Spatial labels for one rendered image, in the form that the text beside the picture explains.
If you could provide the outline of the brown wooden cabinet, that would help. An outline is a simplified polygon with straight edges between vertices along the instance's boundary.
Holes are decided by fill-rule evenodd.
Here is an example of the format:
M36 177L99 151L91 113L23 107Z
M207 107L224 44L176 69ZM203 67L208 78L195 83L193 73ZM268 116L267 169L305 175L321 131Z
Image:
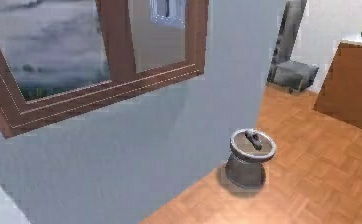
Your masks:
M339 42L314 110L362 129L362 40L359 36Z

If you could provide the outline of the brown framed window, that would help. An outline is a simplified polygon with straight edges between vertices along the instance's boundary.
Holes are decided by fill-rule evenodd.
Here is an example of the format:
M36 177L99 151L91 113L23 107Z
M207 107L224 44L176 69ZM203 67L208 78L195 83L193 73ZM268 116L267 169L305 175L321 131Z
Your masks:
M0 0L0 132L201 75L209 0Z

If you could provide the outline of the grey round bin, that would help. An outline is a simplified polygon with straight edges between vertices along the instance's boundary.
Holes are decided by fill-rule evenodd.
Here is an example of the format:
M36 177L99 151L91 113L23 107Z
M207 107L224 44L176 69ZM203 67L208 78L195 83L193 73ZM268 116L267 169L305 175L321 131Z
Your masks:
M266 181L264 163L277 152L275 141L254 128L238 129L230 136L226 177L241 188L261 188Z

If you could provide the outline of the grey chair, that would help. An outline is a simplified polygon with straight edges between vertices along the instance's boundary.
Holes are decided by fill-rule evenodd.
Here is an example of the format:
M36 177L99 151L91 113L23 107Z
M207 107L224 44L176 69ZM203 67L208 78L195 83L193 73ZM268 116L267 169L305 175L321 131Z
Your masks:
M305 12L307 0L286 0L267 77L269 83L302 92L313 85L319 67L293 61L291 55Z

